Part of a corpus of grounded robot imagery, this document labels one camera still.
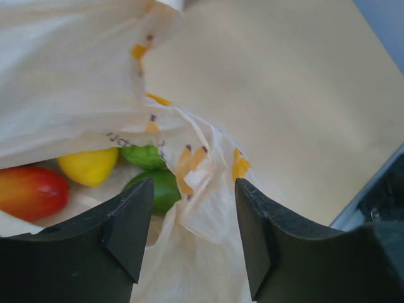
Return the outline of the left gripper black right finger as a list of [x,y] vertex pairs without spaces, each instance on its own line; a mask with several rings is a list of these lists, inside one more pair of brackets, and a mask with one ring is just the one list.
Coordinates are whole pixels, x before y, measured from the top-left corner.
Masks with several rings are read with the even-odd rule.
[[235,203],[255,302],[402,302],[403,224],[348,232],[313,222],[235,182]]

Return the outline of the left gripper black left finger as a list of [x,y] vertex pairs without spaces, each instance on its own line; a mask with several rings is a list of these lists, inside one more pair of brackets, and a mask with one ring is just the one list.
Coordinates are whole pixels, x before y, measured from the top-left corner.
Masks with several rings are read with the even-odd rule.
[[129,302],[140,277],[153,180],[37,234],[1,239],[2,302]]

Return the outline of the yellow fruit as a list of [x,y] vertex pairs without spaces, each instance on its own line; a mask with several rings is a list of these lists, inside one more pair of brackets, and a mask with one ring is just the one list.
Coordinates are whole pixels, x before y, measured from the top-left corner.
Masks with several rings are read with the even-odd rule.
[[118,157],[118,148],[108,148],[73,153],[56,160],[60,170],[72,181],[83,186],[97,187],[108,179]]

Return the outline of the green smooth fruit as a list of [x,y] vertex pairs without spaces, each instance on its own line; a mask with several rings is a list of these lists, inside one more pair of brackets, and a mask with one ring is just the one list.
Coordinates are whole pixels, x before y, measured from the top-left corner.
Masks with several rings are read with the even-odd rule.
[[170,170],[146,170],[131,179],[123,190],[149,177],[154,182],[153,215],[163,217],[181,199],[175,175]]

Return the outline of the green bumpy fruit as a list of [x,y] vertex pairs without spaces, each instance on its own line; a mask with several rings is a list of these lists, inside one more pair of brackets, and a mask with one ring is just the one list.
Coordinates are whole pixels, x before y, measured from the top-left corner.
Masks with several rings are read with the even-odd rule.
[[153,145],[123,147],[120,153],[128,163],[143,170],[160,170],[167,167],[158,148]]

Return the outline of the orange translucent plastic bag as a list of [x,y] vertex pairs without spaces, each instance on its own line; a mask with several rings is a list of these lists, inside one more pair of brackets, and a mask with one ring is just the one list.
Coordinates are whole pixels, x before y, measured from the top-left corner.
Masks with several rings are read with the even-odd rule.
[[[129,302],[250,302],[235,180],[254,179],[227,132],[145,90],[142,58],[179,21],[182,1],[2,1],[1,167],[154,145],[181,199],[151,216]],[[1,214],[1,239],[37,234],[122,193],[117,165],[43,226]]]

